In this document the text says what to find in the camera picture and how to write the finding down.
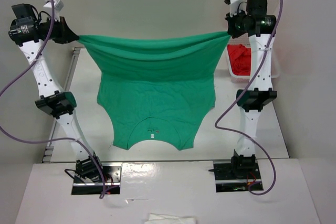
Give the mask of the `green tank top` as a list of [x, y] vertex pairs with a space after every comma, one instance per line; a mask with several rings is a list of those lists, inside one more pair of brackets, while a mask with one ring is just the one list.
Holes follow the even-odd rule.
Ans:
[[192, 148], [215, 106], [214, 73], [228, 41], [225, 31], [161, 40], [80, 36], [101, 71], [97, 102], [111, 119], [114, 146], [156, 140]]

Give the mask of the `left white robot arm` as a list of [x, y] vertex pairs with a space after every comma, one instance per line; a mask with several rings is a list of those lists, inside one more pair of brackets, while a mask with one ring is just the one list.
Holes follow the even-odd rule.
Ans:
[[39, 98], [35, 102], [36, 107], [52, 116], [63, 128], [76, 155], [77, 180], [82, 182], [89, 179], [92, 182], [101, 182], [104, 168], [80, 129], [75, 97], [70, 91], [65, 91], [61, 87], [49, 69], [46, 57], [38, 55], [46, 41], [53, 40], [58, 44], [67, 44], [78, 40], [79, 37], [68, 27], [64, 17], [48, 17], [42, 22], [41, 15], [30, 4], [13, 5], [12, 10], [16, 18], [12, 21], [8, 34], [32, 65], [39, 93]]

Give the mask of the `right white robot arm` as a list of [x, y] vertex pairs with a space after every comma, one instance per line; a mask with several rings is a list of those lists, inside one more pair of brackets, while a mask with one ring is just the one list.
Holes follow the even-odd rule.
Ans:
[[225, 0], [230, 6], [226, 15], [228, 33], [232, 38], [248, 35], [251, 49], [249, 87], [238, 90], [236, 97], [240, 109], [240, 130], [243, 132], [231, 158], [230, 176], [235, 179], [251, 178], [257, 168], [255, 145], [258, 120], [262, 109], [277, 97], [271, 81], [272, 33], [276, 17], [267, 14], [267, 0]]

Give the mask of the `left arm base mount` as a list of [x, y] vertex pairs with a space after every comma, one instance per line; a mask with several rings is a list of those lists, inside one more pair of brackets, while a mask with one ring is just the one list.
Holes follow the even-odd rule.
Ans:
[[[84, 178], [74, 169], [65, 169], [64, 172], [72, 179], [72, 195], [100, 195], [103, 190], [101, 176]], [[121, 189], [122, 163], [102, 163], [102, 173], [106, 185], [106, 195], [119, 195]]]

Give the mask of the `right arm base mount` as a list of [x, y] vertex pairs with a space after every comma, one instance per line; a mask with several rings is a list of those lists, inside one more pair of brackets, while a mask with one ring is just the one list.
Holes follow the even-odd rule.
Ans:
[[253, 168], [234, 168], [229, 161], [213, 162], [208, 170], [214, 175], [217, 193], [248, 191], [263, 191], [263, 183], [258, 163]]

